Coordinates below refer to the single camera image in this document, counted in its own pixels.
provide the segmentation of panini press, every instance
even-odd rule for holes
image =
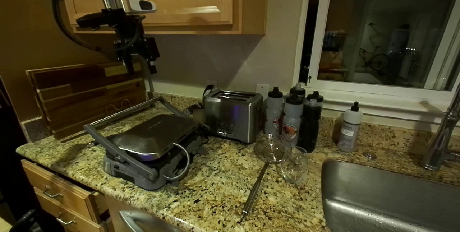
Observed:
[[[175,115],[160,114],[109,137],[95,129],[157,101]],[[105,148],[105,172],[146,190],[159,189],[168,181],[177,186],[189,170],[193,156],[203,153],[203,127],[161,96],[86,124],[84,129]]]

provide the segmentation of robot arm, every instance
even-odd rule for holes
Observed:
[[[67,29],[60,16],[58,0],[53,1],[53,14],[58,26],[74,42],[86,48],[101,51],[99,47],[92,47],[74,37]],[[128,72],[133,73],[132,54],[138,54],[148,61],[151,74],[156,73],[154,61],[160,56],[153,37],[144,38],[142,20],[144,16],[139,13],[153,13],[156,11],[155,3],[147,0],[102,0],[105,9],[99,13],[92,13],[77,19],[77,24],[82,28],[98,29],[108,25],[115,29],[120,38],[114,41],[118,60],[122,61]]]

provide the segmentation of window frame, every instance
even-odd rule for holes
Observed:
[[[293,85],[299,82],[308,1],[302,1]],[[457,76],[451,91],[317,79],[329,1],[319,0],[312,58],[309,67],[309,76],[312,78],[309,82],[304,83],[303,87],[307,91],[319,90],[327,94],[324,104],[326,109],[343,111],[353,101],[360,101],[360,104],[366,110],[364,112],[370,115],[439,123],[441,120],[440,114],[447,109],[450,100],[455,94],[455,88],[460,83],[460,75]],[[447,32],[445,31],[442,35],[438,51],[444,52],[444,57],[442,57],[444,62],[451,62],[452,59],[458,56],[460,51],[460,0],[456,0],[447,26],[452,29],[449,29]]]

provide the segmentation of toaster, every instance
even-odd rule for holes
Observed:
[[[259,93],[215,90],[204,98],[211,133],[252,143],[260,132],[263,96]]]

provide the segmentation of wooden cutting board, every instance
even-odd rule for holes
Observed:
[[[140,63],[130,75],[121,63],[73,65],[26,74],[44,120],[56,139],[146,101]]]

